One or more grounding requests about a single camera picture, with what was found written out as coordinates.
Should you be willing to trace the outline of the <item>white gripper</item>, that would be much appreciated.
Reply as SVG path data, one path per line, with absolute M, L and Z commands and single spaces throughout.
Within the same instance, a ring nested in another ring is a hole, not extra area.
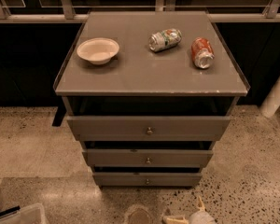
M 206 212 L 206 208 L 201 196 L 198 196 L 199 211 L 193 213 L 189 220 L 184 216 L 164 216 L 162 220 L 165 224 L 217 224 L 215 219 Z

